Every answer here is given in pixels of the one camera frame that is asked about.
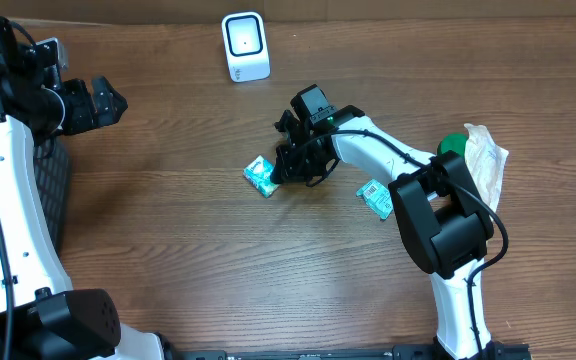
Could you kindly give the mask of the teal wipes packet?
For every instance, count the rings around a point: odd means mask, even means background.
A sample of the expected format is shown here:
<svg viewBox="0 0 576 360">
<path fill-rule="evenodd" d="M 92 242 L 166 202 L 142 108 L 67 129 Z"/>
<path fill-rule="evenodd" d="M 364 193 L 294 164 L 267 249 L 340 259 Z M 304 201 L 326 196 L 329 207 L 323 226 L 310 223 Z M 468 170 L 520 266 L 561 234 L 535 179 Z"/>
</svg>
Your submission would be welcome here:
<svg viewBox="0 0 576 360">
<path fill-rule="evenodd" d="M 357 197 L 361 197 L 365 204 L 384 221 L 393 212 L 393 204 L 389 190 L 375 179 L 359 188 Z"/>
</svg>

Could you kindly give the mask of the green white small bottle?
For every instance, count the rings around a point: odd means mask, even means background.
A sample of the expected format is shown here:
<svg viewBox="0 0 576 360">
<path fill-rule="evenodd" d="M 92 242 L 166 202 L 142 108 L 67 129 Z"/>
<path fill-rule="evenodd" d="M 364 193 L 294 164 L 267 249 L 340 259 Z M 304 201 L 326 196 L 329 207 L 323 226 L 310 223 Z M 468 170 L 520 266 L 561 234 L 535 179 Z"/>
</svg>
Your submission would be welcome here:
<svg viewBox="0 0 576 360">
<path fill-rule="evenodd" d="M 463 133 L 452 133 L 445 136 L 437 146 L 437 154 L 445 154 L 447 152 L 455 152 L 461 157 L 465 156 L 465 148 L 468 141 L 468 136 Z"/>
</svg>

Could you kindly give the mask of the beige snack pouch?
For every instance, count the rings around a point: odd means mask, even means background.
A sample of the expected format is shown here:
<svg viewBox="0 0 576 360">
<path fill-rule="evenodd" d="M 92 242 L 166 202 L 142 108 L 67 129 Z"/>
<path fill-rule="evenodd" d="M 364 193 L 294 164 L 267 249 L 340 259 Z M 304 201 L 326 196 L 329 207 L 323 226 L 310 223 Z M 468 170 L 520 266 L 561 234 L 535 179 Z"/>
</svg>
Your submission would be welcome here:
<svg viewBox="0 0 576 360">
<path fill-rule="evenodd" d="M 484 125 L 464 125 L 468 132 L 465 162 L 482 200 L 497 211 L 509 152 L 498 146 Z"/>
</svg>

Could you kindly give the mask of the teal Kleenex tissue pack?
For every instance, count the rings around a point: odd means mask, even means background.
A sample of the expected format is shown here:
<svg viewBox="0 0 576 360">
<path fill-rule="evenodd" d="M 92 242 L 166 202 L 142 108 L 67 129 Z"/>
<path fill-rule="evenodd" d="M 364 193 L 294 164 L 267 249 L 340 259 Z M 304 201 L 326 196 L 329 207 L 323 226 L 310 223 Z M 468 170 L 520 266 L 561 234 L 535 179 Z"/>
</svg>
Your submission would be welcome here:
<svg viewBox="0 0 576 360">
<path fill-rule="evenodd" d="M 279 187 L 271 181 L 274 165 L 263 156 L 257 156 L 243 169 L 243 176 L 265 198 L 269 198 Z"/>
</svg>

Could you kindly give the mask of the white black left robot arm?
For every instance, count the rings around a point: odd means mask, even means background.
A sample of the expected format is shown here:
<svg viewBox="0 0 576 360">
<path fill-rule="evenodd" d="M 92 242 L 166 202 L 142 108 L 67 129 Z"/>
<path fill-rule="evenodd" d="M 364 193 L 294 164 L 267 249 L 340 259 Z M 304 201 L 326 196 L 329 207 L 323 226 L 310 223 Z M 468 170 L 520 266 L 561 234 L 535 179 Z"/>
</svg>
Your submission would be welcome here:
<svg viewBox="0 0 576 360">
<path fill-rule="evenodd" d="M 0 16 L 0 359 L 171 359 L 162 335 L 120 321 L 106 291 L 75 289 L 51 239 L 36 149 L 127 109 L 104 77 L 63 80 L 66 64 L 58 39 Z"/>
</svg>

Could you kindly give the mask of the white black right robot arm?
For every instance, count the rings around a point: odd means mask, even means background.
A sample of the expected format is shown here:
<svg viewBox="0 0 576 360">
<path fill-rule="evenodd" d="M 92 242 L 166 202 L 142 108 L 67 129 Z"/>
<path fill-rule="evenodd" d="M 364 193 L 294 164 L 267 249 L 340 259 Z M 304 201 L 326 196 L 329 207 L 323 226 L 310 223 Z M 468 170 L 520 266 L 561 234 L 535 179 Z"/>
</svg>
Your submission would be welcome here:
<svg viewBox="0 0 576 360">
<path fill-rule="evenodd" d="M 332 105 L 311 85 L 275 123 L 285 137 L 270 176 L 275 184 L 314 187 L 339 163 L 386 185 L 409 257 L 429 274 L 438 326 L 430 344 L 396 345 L 394 359 L 528 359 L 528 345 L 492 338 L 485 323 L 481 280 L 509 247 L 507 230 L 482 199 L 465 159 L 405 145 L 359 108 Z"/>
</svg>

